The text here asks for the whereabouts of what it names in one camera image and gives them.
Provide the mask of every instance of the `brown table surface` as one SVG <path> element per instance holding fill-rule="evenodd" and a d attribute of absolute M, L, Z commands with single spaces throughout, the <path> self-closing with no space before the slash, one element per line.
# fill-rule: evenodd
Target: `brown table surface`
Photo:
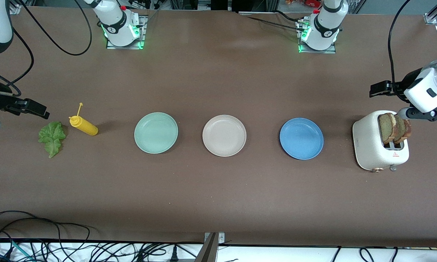
<path fill-rule="evenodd" d="M 85 48 L 78 9 L 32 11 L 63 48 Z M 225 11 L 159 11 L 144 50 L 106 50 L 94 12 L 86 12 L 94 41 L 77 57 L 52 45 L 24 10 L 12 17 L 36 59 L 19 87 L 50 118 L 0 112 L 0 211 L 91 225 L 91 238 L 104 240 L 201 241 L 203 232 L 225 231 L 236 244 L 437 246 L 437 123 L 413 122 L 409 161 L 395 173 L 364 171 L 354 157 L 355 121 L 407 106 L 368 97 L 371 84 L 391 77 L 392 16 L 348 15 L 337 53 L 318 55 L 298 53 L 291 29 Z M 435 26 L 401 16 L 392 48 L 400 80 L 437 57 Z M 0 74 L 14 79 L 28 63 L 16 38 L 0 54 Z M 80 102 L 97 136 L 69 126 Z M 173 116 L 179 136 L 166 153 L 150 155 L 133 132 L 157 111 Z M 247 130 L 245 147 L 228 158 L 202 144 L 202 128 L 220 114 Z M 324 134 L 315 159 L 293 159 L 280 146 L 281 126 L 297 117 Z M 52 159 L 37 142 L 49 121 L 67 126 Z M 16 237 L 56 237 L 42 223 L 14 228 Z M 68 230 L 63 237 L 83 238 Z"/>

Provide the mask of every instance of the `plate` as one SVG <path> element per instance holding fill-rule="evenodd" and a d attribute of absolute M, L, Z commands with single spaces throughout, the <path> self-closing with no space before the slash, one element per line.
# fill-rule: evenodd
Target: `plate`
<path fill-rule="evenodd" d="M 314 122 L 306 118 L 293 118 L 281 128 L 280 143 L 288 155 L 295 159 L 313 159 L 322 151 L 323 134 Z"/>
<path fill-rule="evenodd" d="M 165 113 L 156 112 L 144 116 L 136 125 L 136 145 L 149 154 L 159 154 L 172 147 L 178 138 L 176 121 Z"/>
<path fill-rule="evenodd" d="M 246 144 L 246 129 L 234 116 L 215 116 L 205 124 L 202 140 L 212 154 L 232 156 Z"/>

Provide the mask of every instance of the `tangle of cables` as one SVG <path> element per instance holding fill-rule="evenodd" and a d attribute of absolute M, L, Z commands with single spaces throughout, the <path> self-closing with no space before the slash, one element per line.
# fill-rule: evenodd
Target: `tangle of cables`
<path fill-rule="evenodd" d="M 0 215 L 5 213 L 18 213 L 24 214 L 27 217 L 20 218 L 9 222 L 8 224 L 0 227 L 0 242 L 9 242 L 9 248 L 4 251 L 3 245 L 0 245 L 0 261 L 3 262 L 80 262 L 78 255 L 79 251 L 92 249 L 88 262 L 120 262 L 120 257 L 130 257 L 131 262 L 144 262 L 149 261 L 149 257 L 165 255 L 167 253 L 166 248 L 170 246 L 182 249 L 190 256 L 196 257 L 196 255 L 190 252 L 180 244 L 192 244 L 192 242 L 181 243 L 120 243 L 120 242 L 105 242 L 105 243 L 88 243 L 90 236 L 90 227 L 70 223 L 70 222 L 55 222 L 47 218 L 37 217 L 34 214 L 24 211 L 7 210 L 0 212 Z M 17 226 L 20 222 L 24 221 L 40 221 L 48 223 L 55 227 L 57 231 L 57 242 L 50 243 L 48 240 L 42 239 L 13 239 L 7 232 L 11 225 Z M 61 238 L 62 229 L 65 227 L 79 227 L 84 229 L 87 234 L 82 242 L 78 243 L 77 247 L 70 247 L 65 244 Z M 32 252 L 25 252 L 23 248 L 31 250 Z M 13 250 L 18 250 L 24 254 L 23 258 L 18 260 L 14 259 Z"/>

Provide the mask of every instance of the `metal bracket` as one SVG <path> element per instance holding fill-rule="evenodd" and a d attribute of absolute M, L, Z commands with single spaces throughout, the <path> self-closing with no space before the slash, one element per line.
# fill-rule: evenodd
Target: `metal bracket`
<path fill-rule="evenodd" d="M 206 233 L 208 234 L 204 245 L 197 254 L 194 262 L 216 262 L 218 252 L 218 242 L 220 241 L 220 233 Z"/>
<path fill-rule="evenodd" d="M 107 39 L 107 49 L 128 49 L 128 50 L 140 50 L 144 49 L 144 42 L 146 41 L 146 33 L 147 33 L 147 15 L 139 15 L 137 18 L 135 18 L 135 23 L 138 25 L 141 25 L 141 27 L 138 28 L 139 30 L 139 38 L 134 40 L 131 44 L 123 47 L 115 46 L 113 45 L 108 39 Z"/>
<path fill-rule="evenodd" d="M 207 241 L 210 232 L 205 232 L 204 234 L 204 242 Z M 218 232 L 218 243 L 223 244 L 225 242 L 225 232 Z"/>
<path fill-rule="evenodd" d="M 437 20 L 435 18 L 430 19 L 430 16 L 428 15 L 428 13 L 424 14 L 424 21 L 427 25 L 436 25 L 437 24 Z"/>
<path fill-rule="evenodd" d="M 423 119 L 430 122 L 437 121 L 437 108 L 427 113 L 422 113 L 421 111 L 419 111 L 419 109 L 415 107 L 403 108 L 400 111 L 402 110 L 406 110 L 402 114 L 406 115 L 406 117 L 409 119 Z"/>
<path fill-rule="evenodd" d="M 34 0 L 23 0 L 26 6 L 34 5 Z M 17 15 L 23 6 L 17 0 L 10 0 L 10 15 Z"/>
<path fill-rule="evenodd" d="M 300 53 L 336 53 L 335 43 L 332 43 L 329 48 L 325 50 L 315 50 L 310 48 L 302 38 L 306 37 L 310 29 L 310 17 L 305 16 L 303 19 L 295 22 L 296 28 L 303 28 L 304 31 L 298 31 L 298 50 Z"/>
<path fill-rule="evenodd" d="M 435 18 L 437 17 L 437 4 L 427 13 L 424 15 L 424 21 L 427 25 L 435 25 L 437 23 L 437 20 Z"/>

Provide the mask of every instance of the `blue plate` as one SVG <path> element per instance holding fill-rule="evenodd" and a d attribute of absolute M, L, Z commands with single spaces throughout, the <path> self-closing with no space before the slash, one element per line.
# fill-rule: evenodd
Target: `blue plate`
<path fill-rule="evenodd" d="M 308 160 L 322 151 L 323 135 L 314 122 L 305 118 L 293 118 L 281 128 L 280 143 L 288 155 Z"/>

